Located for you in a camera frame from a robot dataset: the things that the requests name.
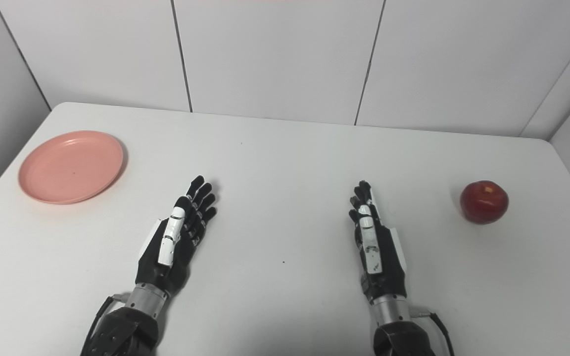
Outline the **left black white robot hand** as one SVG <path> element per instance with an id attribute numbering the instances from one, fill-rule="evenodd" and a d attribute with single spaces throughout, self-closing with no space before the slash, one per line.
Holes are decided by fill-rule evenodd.
<path id="1" fill-rule="evenodd" d="M 152 285 L 176 295 L 189 277 L 189 266 L 217 214 L 213 186 L 197 176 L 170 216 L 155 223 L 138 260 L 136 285 Z"/>

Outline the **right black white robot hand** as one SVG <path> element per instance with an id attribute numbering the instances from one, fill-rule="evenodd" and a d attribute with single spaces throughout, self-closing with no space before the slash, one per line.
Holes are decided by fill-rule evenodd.
<path id="1" fill-rule="evenodd" d="M 354 239 L 363 268 L 360 283 L 369 304 L 386 295 L 406 297 L 406 273 L 393 232 L 380 220 L 372 187 L 366 180 L 354 187 L 350 203 L 349 216 L 355 224 Z"/>

